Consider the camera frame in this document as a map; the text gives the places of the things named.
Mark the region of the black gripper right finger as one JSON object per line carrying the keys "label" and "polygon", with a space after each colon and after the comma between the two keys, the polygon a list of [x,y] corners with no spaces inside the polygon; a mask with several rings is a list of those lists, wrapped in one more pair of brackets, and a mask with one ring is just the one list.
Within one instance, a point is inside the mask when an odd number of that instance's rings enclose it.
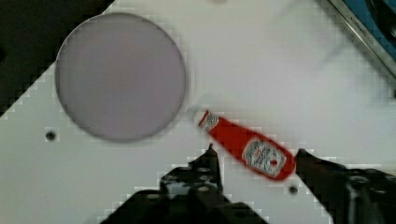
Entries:
{"label": "black gripper right finger", "polygon": [[348,169],[304,149],[296,174],[332,217],[333,224],[396,224],[395,176],[379,170]]}

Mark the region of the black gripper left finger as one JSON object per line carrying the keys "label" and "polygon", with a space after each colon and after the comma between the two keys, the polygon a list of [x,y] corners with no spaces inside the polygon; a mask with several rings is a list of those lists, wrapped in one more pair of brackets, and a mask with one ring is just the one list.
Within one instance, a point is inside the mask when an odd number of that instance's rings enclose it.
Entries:
{"label": "black gripper left finger", "polygon": [[178,195],[187,195],[193,188],[206,185],[223,191],[218,153],[212,143],[201,156],[190,161],[187,166],[179,166],[164,175],[160,180],[160,191],[173,199]]}

